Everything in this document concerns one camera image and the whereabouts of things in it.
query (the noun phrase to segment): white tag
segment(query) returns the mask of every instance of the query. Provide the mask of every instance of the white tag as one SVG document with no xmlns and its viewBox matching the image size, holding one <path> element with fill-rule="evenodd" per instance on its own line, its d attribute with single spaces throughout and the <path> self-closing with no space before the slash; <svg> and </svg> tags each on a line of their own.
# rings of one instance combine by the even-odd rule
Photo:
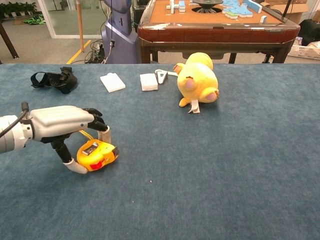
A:
<svg viewBox="0 0 320 240">
<path fill-rule="evenodd" d="M 193 112 L 194 114 L 199 114 L 200 113 L 198 100 L 192 100 L 191 101 L 191 109 L 188 112 L 188 114 L 191 113 L 191 112 Z"/>
<path fill-rule="evenodd" d="M 125 83 L 120 79 L 120 77 L 116 73 L 110 72 L 105 76 L 101 76 L 100 79 L 109 93 L 126 88 Z"/>
<path fill-rule="evenodd" d="M 154 73 L 140 74 L 142 91 L 158 90 L 158 82 Z"/>
</svg>

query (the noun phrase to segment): white plastic basket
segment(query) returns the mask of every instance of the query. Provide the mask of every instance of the white plastic basket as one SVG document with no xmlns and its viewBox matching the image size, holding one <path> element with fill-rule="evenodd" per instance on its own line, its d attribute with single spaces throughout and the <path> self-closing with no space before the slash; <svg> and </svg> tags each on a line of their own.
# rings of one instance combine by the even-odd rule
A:
<svg viewBox="0 0 320 240">
<path fill-rule="evenodd" d="M 320 60 L 320 48 L 310 46 L 293 45 L 288 56 Z"/>
</svg>

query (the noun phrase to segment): robotic hand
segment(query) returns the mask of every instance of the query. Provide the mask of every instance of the robotic hand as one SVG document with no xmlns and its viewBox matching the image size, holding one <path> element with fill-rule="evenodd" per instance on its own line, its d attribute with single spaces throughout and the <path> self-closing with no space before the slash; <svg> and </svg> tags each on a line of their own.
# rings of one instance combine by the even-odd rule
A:
<svg viewBox="0 0 320 240">
<path fill-rule="evenodd" d="M 26 102 L 21 105 L 20 117 L 0 117 L 0 154 L 25 147 L 29 139 L 45 144 L 51 143 L 68 169 L 86 174 L 88 170 L 73 159 L 64 143 L 65 139 L 72 133 L 90 128 L 98 131 L 100 141 L 111 142 L 110 128 L 102 119 L 101 112 L 94 108 L 65 105 L 29 112 Z"/>
</svg>

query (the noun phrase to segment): blue carpet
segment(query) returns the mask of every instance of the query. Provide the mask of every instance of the blue carpet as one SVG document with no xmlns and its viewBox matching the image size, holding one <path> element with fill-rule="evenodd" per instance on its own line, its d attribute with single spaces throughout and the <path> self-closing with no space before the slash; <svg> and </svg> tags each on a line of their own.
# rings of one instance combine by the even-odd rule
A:
<svg viewBox="0 0 320 240">
<path fill-rule="evenodd" d="M 119 158 L 80 175 L 50 144 L 1 154 L 1 240 L 320 239 L 320 65 L 217 64 L 220 97 L 200 114 L 178 106 L 176 77 L 141 91 L 140 74 L 173 65 L 72 65 L 70 94 L 31 87 L 60 67 L 0 65 L 0 115 L 96 108 Z M 126 88 L 107 93 L 109 72 Z"/>
</svg>

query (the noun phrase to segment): white eraser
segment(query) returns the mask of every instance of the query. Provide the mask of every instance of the white eraser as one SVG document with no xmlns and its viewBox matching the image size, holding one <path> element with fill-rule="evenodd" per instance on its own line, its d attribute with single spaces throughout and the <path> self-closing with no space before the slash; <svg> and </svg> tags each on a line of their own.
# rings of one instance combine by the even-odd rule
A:
<svg viewBox="0 0 320 240">
<path fill-rule="evenodd" d="M 158 82 L 154 73 L 140 74 L 142 91 L 158 90 Z"/>
<path fill-rule="evenodd" d="M 110 72 L 105 76 L 101 76 L 100 79 L 109 93 L 126 88 L 125 83 L 120 79 L 120 77 L 116 73 Z"/>
</svg>

